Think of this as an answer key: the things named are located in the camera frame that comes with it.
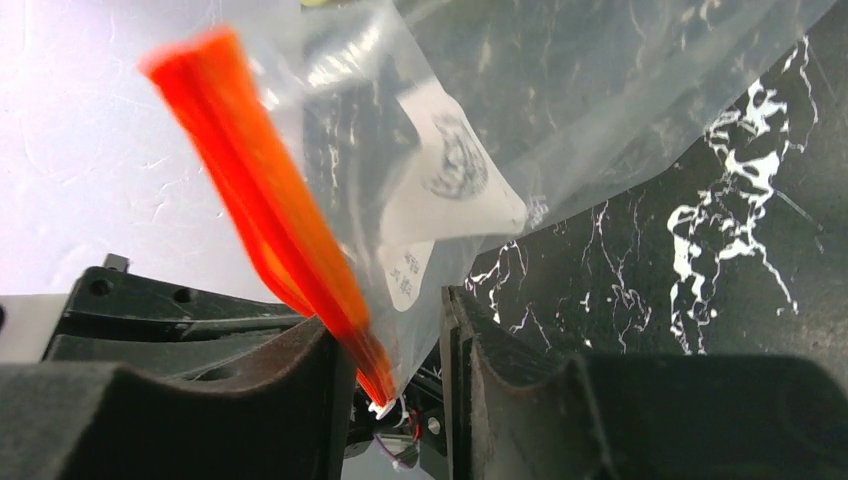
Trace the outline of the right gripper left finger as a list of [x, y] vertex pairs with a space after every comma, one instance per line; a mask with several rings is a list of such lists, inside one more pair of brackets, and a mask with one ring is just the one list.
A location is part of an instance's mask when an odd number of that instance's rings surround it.
[[1, 299], [1, 475], [336, 479], [354, 383], [318, 319], [91, 267]]

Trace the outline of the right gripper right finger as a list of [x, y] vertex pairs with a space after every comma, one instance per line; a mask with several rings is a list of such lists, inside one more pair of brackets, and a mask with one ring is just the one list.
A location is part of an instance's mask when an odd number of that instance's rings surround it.
[[843, 479], [847, 398], [785, 355], [542, 353], [441, 293], [453, 479]]

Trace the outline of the clear zip top bag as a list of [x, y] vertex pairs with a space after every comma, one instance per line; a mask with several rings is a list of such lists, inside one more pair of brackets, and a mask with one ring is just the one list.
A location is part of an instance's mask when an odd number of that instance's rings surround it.
[[140, 71], [259, 277], [346, 347], [377, 408], [483, 250], [653, 178], [828, 1], [272, 6]]

